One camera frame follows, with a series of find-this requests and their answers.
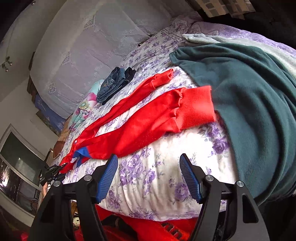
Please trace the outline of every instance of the ribbed cuff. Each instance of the ribbed cuff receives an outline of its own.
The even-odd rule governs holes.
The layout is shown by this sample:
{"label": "ribbed cuff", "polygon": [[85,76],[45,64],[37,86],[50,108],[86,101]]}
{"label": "ribbed cuff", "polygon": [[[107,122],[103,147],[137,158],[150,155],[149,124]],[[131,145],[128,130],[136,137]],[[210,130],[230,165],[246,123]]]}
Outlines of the ribbed cuff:
{"label": "ribbed cuff", "polygon": [[157,88],[158,86],[165,85],[170,82],[174,74],[173,69],[169,69],[161,74],[156,74],[155,79],[151,81],[154,88]]}
{"label": "ribbed cuff", "polygon": [[215,121],[211,86],[182,89],[176,121],[180,130]]}

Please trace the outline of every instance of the human hand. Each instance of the human hand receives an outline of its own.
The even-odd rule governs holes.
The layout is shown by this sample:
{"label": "human hand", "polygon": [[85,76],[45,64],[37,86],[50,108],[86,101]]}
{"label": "human hand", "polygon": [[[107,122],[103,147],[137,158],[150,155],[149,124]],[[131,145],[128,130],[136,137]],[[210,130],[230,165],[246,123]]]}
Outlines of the human hand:
{"label": "human hand", "polygon": [[44,184],[42,191],[43,191],[43,198],[44,198],[47,194],[47,182]]}

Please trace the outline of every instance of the dark green blanket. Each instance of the dark green blanket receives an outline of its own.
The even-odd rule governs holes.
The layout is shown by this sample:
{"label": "dark green blanket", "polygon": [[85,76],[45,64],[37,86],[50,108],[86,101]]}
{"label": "dark green blanket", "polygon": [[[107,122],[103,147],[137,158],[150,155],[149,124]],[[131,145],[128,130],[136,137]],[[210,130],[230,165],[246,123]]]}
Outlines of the dark green blanket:
{"label": "dark green blanket", "polygon": [[257,204],[296,188],[296,81],[257,47],[218,43],[181,47],[170,54],[198,86],[211,85],[240,180]]}

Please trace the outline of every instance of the floral bedspread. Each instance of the floral bedspread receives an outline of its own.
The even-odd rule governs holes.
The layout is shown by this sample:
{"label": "floral bedspread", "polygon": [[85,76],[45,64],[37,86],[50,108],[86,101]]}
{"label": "floral bedspread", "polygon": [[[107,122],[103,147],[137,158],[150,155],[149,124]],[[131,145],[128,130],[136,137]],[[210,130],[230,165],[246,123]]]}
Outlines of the floral bedspread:
{"label": "floral bedspread", "polygon": [[[295,50],[276,43],[259,34],[238,30],[221,24],[202,22],[196,13],[177,17],[170,27],[148,39],[132,51],[123,62],[123,68],[136,69],[132,82],[117,93],[105,106],[97,104],[84,123],[72,132],[57,159],[69,152],[74,139],[92,122],[105,115],[122,98],[127,97],[147,77],[174,69],[173,79],[156,89],[146,99],[130,110],[102,126],[97,135],[110,132],[122,126],[139,108],[161,94],[176,88],[195,88],[196,85],[179,67],[173,66],[169,53],[177,49],[183,33],[204,33],[233,38],[248,38],[264,42],[294,55]],[[237,180],[233,150],[218,113],[217,121],[193,127],[178,134],[167,133],[159,140],[128,156],[119,158],[119,167],[109,193],[100,206],[126,216],[156,221],[197,217],[201,205],[190,196],[188,187],[179,168],[179,158],[186,153],[194,165],[200,166],[206,174],[212,174],[219,181],[234,183]],[[90,159],[80,167],[67,173],[64,183],[76,182],[86,174],[92,174],[97,166],[106,160]],[[226,202],[221,201],[220,210]]]}

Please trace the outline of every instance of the black metal bracket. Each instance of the black metal bracket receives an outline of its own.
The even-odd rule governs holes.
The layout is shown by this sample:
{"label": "black metal bracket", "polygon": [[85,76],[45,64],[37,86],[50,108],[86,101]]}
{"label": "black metal bracket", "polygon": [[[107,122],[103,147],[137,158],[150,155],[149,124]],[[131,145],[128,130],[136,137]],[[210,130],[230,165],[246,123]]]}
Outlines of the black metal bracket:
{"label": "black metal bracket", "polygon": [[[269,241],[259,209],[242,181],[235,184],[219,182],[205,175],[200,167],[193,166],[182,154],[200,185],[199,200],[202,209],[191,234],[190,241]],[[98,182],[111,158],[76,183],[63,184],[55,180],[45,196],[30,229],[28,241],[75,241],[70,200],[77,200],[79,219],[85,241],[107,241],[95,203]],[[59,166],[50,167],[42,178],[57,177]],[[227,200],[224,222],[218,224],[221,200]]]}
{"label": "black metal bracket", "polygon": [[59,171],[65,166],[61,165],[53,165],[51,167],[45,167],[47,169],[42,169],[41,173],[39,175],[39,183],[44,186],[44,184],[47,182],[48,184],[51,183],[52,181],[63,181],[65,179],[66,174],[58,174]]}
{"label": "black metal bracket", "polygon": [[[219,182],[193,166],[186,156],[193,174],[200,184],[202,208],[190,241],[269,241],[261,213],[242,181],[235,184]],[[217,229],[220,201],[227,200],[224,224]]]}

